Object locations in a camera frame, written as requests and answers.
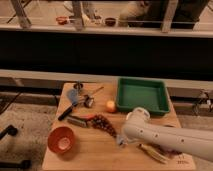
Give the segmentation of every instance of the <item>floor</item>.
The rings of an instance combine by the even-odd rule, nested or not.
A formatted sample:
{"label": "floor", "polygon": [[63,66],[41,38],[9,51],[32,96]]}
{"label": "floor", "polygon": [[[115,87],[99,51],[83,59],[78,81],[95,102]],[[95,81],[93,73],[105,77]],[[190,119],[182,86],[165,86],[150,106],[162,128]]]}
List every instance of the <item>floor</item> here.
{"label": "floor", "polygon": [[[94,8],[97,15],[102,17],[102,23],[106,17],[118,18],[121,10],[127,2],[97,2],[94,1]],[[213,30],[213,11],[206,7],[200,16],[200,21],[195,25],[194,30]],[[63,6],[63,1],[32,1],[26,8],[25,12],[30,18],[33,25],[57,25],[56,17],[69,16],[71,13]],[[0,24],[5,24],[14,14],[11,2],[0,0]],[[17,24],[15,17],[9,24]]]}
{"label": "floor", "polygon": [[[3,102],[11,101],[18,93],[1,92]],[[16,137],[6,136],[1,140],[0,161],[20,162],[31,159],[29,171],[42,171],[46,142],[51,124],[57,111],[57,100],[53,95],[21,93],[0,115],[0,130],[13,124],[19,130]],[[212,130],[213,113],[202,108],[199,117],[195,116],[191,103],[173,102],[182,127]],[[195,158],[197,171],[212,171],[213,163]],[[17,169],[0,169],[12,171]]]}

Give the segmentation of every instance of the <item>green plastic tray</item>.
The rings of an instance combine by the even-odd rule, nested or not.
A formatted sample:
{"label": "green plastic tray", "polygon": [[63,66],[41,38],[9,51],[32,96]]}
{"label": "green plastic tray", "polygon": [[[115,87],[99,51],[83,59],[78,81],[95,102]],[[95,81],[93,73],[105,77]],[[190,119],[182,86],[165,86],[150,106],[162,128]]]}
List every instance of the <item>green plastic tray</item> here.
{"label": "green plastic tray", "polygon": [[151,115],[162,116],[169,112],[166,88],[162,81],[119,78],[116,105],[122,112],[130,112],[135,107],[143,107]]}

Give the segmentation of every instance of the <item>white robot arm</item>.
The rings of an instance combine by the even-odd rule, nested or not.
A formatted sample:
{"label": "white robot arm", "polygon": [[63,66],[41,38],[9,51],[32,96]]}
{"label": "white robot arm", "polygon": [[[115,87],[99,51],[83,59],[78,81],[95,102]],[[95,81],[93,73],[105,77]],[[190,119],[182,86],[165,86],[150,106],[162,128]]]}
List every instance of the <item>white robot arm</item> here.
{"label": "white robot arm", "polygon": [[122,127],[124,139],[127,142],[146,140],[213,162],[213,132],[153,125],[147,123],[149,119],[147,110],[135,108]]}

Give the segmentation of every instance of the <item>terracotta bowl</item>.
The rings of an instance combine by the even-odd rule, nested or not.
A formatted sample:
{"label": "terracotta bowl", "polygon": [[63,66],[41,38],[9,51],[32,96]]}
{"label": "terracotta bowl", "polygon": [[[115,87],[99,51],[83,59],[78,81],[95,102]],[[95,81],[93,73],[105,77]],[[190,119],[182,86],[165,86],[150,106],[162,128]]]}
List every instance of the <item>terracotta bowl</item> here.
{"label": "terracotta bowl", "polygon": [[115,18],[111,18],[111,17],[109,17],[109,18],[106,18],[105,19],[105,24],[107,25],[107,26],[114,26],[115,24],[116,24],[116,19]]}
{"label": "terracotta bowl", "polygon": [[70,128],[58,127],[50,133],[47,145],[52,152],[63,154],[72,148],[74,142],[74,133]]}

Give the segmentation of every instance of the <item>knife handle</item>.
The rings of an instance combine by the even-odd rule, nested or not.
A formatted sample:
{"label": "knife handle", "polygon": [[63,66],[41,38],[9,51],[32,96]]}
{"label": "knife handle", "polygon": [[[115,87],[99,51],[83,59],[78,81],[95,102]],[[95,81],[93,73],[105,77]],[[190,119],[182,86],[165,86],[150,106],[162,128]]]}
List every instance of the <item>knife handle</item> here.
{"label": "knife handle", "polygon": [[68,107],[59,117],[58,120],[62,121],[67,115],[69,115],[69,113],[72,112],[73,109],[73,105],[71,105],[70,107]]}

